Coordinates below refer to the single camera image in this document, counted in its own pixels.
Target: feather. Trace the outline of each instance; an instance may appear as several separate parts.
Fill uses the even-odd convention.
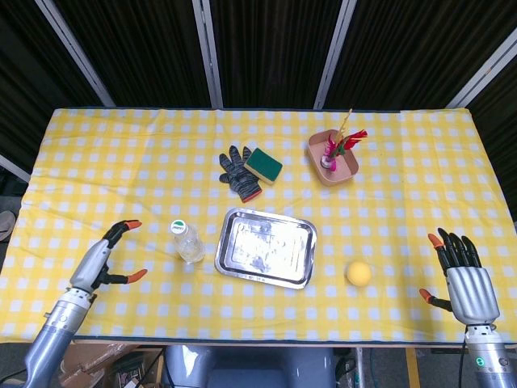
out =
[[[368,137],[368,132],[366,132],[364,129],[361,129],[359,132],[353,133],[352,135],[345,137],[344,149],[349,150],[357,143],[359,143],[361,140],[363,140],[365,137]]]

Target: work glove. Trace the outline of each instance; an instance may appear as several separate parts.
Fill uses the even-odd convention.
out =
[[[221,174],[219,181],[229,183],[230,188],[241,197],[242,202],[247,202],[262,192],[262,189],[257,183],[259,178],[244,168],[244,163],[250,155],[250,149],[244,147],[242,149],[241,158],[235,145],[229,147],[231,162],[225,154],[219,155],[219,163],[226,171],[224,174]]]

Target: yellow ball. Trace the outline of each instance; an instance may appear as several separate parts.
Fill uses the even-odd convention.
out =
[[[362,261],[352,261],[347,267],[347,278],[353,285],[364,287],[372,279],[372,270]]]

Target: bottle cap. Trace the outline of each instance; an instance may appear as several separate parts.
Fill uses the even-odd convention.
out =
[[[170,231],[174,234],[183,234],[187,231],[188,226],[184,220],[174,220],[170,224]]]

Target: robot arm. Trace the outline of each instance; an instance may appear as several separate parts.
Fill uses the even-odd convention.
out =
[[[122,233],[141,225],[139,221],[116,223],[84,255],[70,279],[71,288],[61,295],[52,312],[45,314],[47,321],[25,356],[27,381],[24,388],[46,388],[56,372],[74,334],[81,326],[101,283],[127,284],[141,279],[146,269],[131,276],[107,273],[107,258]]]
[[[438,299],[425,289],[420,294],[427,303],[451,311],[466,325],[465,341],[476,366],[481,388],[517,388],[517,377],[492,322],[499,316],[494,288],[474,244],[438,229],[443,242],[433,234],[428,237],[438,254],[451,301]]]

